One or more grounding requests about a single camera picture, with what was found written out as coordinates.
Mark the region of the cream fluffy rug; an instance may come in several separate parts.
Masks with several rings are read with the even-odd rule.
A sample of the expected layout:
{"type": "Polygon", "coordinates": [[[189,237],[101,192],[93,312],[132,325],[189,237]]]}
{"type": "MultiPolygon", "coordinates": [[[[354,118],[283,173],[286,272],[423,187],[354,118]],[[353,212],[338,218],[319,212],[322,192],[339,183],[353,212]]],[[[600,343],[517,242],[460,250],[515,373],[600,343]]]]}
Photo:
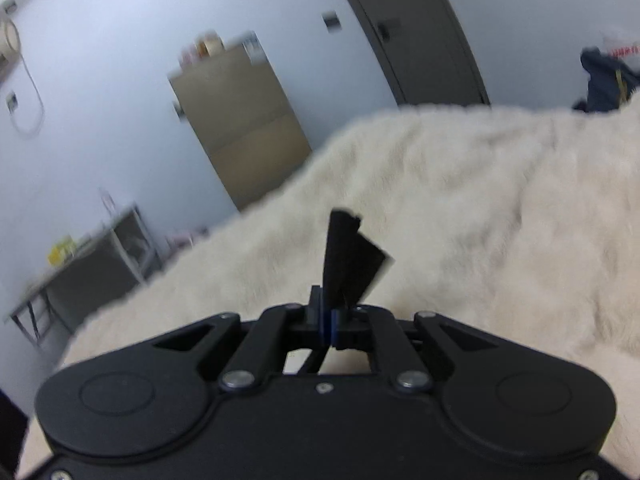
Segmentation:
{"type": "Polygon", "coordinates": [[[634,479],[639,474],[639,103],[585,114],[406,107],[99,310],[40,388],[24,479],[634,479]],[[388,263],[432,376],[291,351],[254,392],[218,378],[265,310],[308,304],[330,213],[388,263]]]}

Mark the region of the yellow item on table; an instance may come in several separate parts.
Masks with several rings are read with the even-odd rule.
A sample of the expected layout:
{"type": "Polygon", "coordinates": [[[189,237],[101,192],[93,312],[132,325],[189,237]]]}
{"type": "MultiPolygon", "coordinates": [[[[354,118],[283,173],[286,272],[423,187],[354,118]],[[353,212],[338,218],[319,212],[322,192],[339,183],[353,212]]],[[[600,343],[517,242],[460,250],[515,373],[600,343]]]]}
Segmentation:
{"type": "Polygon", "coordinates": [[[77,244],[73,237],[66,236],[54,244],[48,253],[47,260],[50,266],[60,266],[75,252],[77,244]]]}

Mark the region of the dark grey door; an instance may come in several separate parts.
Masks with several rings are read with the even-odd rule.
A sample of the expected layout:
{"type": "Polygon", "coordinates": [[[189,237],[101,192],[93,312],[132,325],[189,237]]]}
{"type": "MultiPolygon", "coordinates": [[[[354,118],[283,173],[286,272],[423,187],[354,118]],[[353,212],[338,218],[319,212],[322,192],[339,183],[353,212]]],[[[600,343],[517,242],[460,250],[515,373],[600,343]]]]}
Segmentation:
{"type": "Polygon", "coordinates": [[[400,104],[476,105],[485,85],[449,0],[348,0],[400,104]]]}

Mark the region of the dark blue bag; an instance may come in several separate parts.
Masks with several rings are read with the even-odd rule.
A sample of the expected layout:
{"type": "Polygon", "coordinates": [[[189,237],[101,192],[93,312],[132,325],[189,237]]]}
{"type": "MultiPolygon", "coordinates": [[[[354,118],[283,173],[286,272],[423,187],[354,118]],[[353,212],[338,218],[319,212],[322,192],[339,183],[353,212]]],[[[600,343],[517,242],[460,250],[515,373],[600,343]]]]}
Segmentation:
{"type": "Polygon", "coordinates": [[[580,64],[588,75],[587,96],[572,106],[583,113],[619,110],[639,89],[639,73],[597,48],[582,50],[580,64]]]}

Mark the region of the grey metal table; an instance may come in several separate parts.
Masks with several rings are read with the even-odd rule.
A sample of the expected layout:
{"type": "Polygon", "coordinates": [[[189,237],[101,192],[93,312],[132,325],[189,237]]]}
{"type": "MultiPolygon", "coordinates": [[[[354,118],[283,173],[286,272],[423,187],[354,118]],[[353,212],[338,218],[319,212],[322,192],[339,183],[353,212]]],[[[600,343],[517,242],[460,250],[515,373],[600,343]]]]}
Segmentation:
{"type": "Polygon", "coordinates": [[[57,328],[71,335],[89,315],[146,284],[162,267],[139,207],[130,204],[27,287],[6,320],[39,347],[57,328]]]}

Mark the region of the black and blue garment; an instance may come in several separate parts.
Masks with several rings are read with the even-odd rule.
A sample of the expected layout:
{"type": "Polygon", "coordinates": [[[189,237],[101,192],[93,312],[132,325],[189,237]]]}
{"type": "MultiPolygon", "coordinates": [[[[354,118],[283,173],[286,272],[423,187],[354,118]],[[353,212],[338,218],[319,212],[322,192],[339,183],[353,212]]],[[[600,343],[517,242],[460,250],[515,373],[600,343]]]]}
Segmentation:
{"type": "Polygon", "coordinates": [[[361,218],[346,209],[330,213],[322,282],[311,287],[306,321],[316,341],[299,369],[315,375],[342,335],[357,324],[357,308],[388,263],[388,255],[360,232],[361,218]]]}

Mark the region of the brown cardboard box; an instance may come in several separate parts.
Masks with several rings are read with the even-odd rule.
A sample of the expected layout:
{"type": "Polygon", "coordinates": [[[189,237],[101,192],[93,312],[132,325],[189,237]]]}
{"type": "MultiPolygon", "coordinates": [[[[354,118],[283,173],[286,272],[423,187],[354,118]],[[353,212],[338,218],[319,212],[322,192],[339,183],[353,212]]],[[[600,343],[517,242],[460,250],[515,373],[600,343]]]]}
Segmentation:
{"type": "Polygon", "coordinates": [[[252,32],[168,80],[177,113],[237,210],[276,190],[310,156],[302,126],[252,32]]]}

